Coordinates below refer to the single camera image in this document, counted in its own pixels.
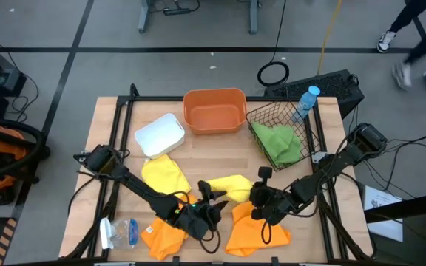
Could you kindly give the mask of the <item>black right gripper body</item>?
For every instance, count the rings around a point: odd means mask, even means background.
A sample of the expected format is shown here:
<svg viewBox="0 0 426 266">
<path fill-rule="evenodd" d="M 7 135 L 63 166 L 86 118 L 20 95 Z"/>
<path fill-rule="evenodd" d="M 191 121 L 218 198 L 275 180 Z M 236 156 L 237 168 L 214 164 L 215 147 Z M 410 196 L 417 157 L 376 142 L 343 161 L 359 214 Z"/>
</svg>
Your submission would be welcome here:
<svg viewBox="0 0 426 266">
<path fill-rule="evenodd" d="M 293 205 L 289 201 L 287 193 L 282 190 L 263 185 L 262 183 L 255 183 L 253 186 L 263 187 L 263 205 L 261 207 L 253 206 L 253 209 L 262 209 L 264 215 L 263 219 L 268 224 L 279 224 L 282 219 L 293 210 Z"/>
</svg>

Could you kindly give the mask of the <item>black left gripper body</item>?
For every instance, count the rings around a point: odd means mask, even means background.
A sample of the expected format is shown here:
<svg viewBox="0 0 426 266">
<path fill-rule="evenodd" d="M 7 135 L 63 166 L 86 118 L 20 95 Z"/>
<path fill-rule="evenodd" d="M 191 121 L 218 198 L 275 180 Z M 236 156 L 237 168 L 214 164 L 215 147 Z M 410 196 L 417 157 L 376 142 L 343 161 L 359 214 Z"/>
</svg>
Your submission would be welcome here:
<svg viewBox="0 0 426 266">
<path fill-rule="evenodd" d="M 221 218 L 214 218 L 212 206 L 204 202 L 185 206 L 175 215 L 175 227 L 196 240 L 203 240 L 208 231 L 217 231 L 217 224 L 221 221 Z"/>
</svg>

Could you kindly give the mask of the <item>yellow microfiber towel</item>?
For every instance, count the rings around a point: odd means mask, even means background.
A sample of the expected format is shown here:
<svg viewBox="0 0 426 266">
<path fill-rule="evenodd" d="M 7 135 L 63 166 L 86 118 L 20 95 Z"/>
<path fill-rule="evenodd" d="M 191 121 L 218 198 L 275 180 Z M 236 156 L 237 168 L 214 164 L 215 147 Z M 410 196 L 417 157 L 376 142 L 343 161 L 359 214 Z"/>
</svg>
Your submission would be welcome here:
<svg viewBox="0 0 426 266">
<path fill-rule="evenodd" d="M 167 154 L 147 160 L 141 169 L 141 176 L 147 185 L 159 193 L 189 193 L 192 189 L 180 167 Z"/>
<path fill-rule="evenodd" d="M 231 175 L 206 181 L 213 191 L 225 191 L 226 196 L 238 203 L 249 201 L 253 183 L 242 175 Z"/>
</svg>

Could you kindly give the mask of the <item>orange microfiber towel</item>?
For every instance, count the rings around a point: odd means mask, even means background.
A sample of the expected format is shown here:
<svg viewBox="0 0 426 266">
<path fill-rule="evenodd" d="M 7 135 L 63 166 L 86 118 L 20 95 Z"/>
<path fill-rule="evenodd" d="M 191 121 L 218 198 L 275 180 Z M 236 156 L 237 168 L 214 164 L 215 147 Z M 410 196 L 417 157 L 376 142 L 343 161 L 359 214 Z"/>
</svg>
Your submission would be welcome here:
<svg viewBox="0 0 426 266">
<path fill-rule="evenodd" d="M 154 221 L 141 233 L 143 242 L 149 248 L 149 255 L 159 261 L 176 254 L 189 235 L 181 229 L 173 228 L 160 218 Z"/>
<path fill-rule="evenodd" d="M 232 210 L 233 227 L 225 247 L 227 254 L 247 257 L 259 249 L 291 243 L 291 233 L 281 225 L 271 226 L 271 231 L 268 231 L 268 226 L 264 226 L 264 219 L 252 219 L 253 209 L 251 202 L 243 202 Z"/>
</svg>

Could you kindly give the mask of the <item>green microfiber towel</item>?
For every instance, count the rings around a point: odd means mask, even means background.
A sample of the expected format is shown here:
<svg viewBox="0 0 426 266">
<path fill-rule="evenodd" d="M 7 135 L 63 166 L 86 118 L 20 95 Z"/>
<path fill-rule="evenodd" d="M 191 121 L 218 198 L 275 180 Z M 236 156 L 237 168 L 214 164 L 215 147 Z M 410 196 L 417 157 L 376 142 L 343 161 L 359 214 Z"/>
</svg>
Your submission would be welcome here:
<svg viewBox="0 0 426 266">
<path fill-rule="evenodd" d="M 290 126 L 275 126 L 270 139 L 272 156 L 276 164 L 295 163 L 301 157 L 301 139 L 295 134 Z"/>
<path fill-rule="evenodd" d="M 273 129 L 260 123 L 252 123 L 252 127 L 267 149 L 284 149 L 286 147 L 284 140 Z"/>
</svg>

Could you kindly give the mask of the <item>clear plastic bottle white cap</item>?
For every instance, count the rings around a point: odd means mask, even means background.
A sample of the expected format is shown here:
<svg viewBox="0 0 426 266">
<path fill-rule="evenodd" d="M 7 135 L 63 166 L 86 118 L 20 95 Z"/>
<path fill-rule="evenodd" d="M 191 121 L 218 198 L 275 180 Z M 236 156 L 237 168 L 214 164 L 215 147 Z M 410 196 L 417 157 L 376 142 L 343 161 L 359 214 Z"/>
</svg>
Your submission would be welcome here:
<svg viewBox="0 0 426 266">
<path fill-rule="evenodd" d="M 99 224 L 103 250 L 133 249 L 138 243 L 138 223 L 135 219 L 109 221 L 104 217 Z"/>
</svg>

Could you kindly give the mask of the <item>orange plastic basket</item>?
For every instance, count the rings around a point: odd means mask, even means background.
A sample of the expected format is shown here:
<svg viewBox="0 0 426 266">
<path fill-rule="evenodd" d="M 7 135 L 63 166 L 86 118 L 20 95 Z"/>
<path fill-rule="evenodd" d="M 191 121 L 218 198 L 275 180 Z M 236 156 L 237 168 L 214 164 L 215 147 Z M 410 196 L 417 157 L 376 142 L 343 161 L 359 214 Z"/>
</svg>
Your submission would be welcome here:
<svg viewBox="0 0 426 266">
<path fill-rule="evenodd" d="M 237 132 L 246 113 L 246 96 L 238 88 L 191 90 L 183 97 L 184 120 L 194 134 Z"/>
</svg>

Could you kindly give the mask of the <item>white plastic basket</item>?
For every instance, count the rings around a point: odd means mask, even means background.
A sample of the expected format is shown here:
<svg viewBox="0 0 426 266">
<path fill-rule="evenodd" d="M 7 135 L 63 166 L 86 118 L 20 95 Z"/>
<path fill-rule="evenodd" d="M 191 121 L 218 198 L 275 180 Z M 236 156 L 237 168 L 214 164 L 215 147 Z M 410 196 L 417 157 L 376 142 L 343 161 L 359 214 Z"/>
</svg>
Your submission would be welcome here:
<svg viewBox="0 0 426 266">
<path fill-rule="evenodd" d="M 183 144 L 185 130 L 178 119 L 167 113 L 135 132 L 135 141 L 150 159 L 168 154 Z"/>
</svg>

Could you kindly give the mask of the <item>blue-capped water bottle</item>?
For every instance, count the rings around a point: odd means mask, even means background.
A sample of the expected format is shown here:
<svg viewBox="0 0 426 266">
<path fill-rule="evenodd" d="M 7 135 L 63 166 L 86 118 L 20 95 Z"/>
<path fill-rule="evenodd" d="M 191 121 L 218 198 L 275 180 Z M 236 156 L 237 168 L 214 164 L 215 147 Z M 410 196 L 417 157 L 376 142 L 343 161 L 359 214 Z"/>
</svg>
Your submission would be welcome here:
<svg viewBox="0 0 426 266">
<path fill-rule="evenodd" d="M 309 111 L 317 102 L 317 97 L 320 95 L 320 88 L 317 86 L 309 86 L 308 91 L 302 95 L 296 107 L 295 113 L 291 119 L 293 122 L 303 121 L 307 118 Z"/>
</svg>

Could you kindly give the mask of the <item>dark desk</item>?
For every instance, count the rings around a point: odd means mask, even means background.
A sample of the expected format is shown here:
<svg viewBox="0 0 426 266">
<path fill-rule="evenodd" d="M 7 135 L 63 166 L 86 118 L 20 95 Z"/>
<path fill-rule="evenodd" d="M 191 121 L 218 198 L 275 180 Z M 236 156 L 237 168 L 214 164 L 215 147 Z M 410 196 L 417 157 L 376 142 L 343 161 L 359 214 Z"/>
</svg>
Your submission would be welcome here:
<svg viewBox="0 0 426 266">
<path fill-rule="evenodd" d="M 426 215 L 426 196 L 403 199 L 388 192 L 365 187 L 362 204 L 371 236 L 402 244 L 405 242 L 405 233 L 408 232 L 426 244 L 425 231 L 406 222 L 407 218 Z"/>
</svg>

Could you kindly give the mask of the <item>person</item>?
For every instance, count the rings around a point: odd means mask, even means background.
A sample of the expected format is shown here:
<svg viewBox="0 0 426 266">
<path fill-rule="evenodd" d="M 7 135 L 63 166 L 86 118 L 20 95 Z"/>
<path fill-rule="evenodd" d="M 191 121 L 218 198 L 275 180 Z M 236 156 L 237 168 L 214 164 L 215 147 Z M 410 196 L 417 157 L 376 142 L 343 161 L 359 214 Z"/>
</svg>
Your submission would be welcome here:
<svg viewBox="0 0 426 266">
<path fill-rule="evenodd" d="M 396 38 L 397 33 L 425 10 L 426 0 L 409 0 L 391 26 L 381 34 L 376 49 L 380 53 L 386 53 L 391 48 L 391 43 Z M 407 57 L 393 68 L 393 76 L 401 89 L 408 90 L 412 87 L 412 66 L 424 55 L 426 55 L 426 35 L 408 53 Z"/>
</svg>

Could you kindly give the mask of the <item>grey desk frame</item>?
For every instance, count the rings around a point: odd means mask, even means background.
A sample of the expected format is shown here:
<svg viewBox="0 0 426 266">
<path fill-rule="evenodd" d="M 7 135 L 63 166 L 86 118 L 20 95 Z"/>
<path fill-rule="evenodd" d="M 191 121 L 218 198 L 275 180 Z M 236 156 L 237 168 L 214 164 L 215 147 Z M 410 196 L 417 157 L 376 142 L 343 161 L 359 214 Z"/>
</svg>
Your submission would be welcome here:
<svg viewBox="0 0 426 266">
<path fill-rule="evenodd" d="M 201 7 L 201 0 L 195 0 L 196 6 L 193 8 L 182 7 L 179 3 L 179 0 L 172 0 L 174 7 L 168 7 L 166 0 L 140 0 L 141 1 L 141 11 L 138 19 L 138 32 L 144 33 L 147 28 L 147 22 L 149 15 L 151 13 L 162 13 L 165 9 L 177 9 L 177 8 L 187 8 L 191 10 L 191 13 L 196 12 Z M 249 14 L 249 31 L 250 35 L 255 35 L 258 32 L 258 10 L 262 7 L 261 0 L 236 0 L 240 3 L 248 4 L 248 14 Z"/>
</svg>

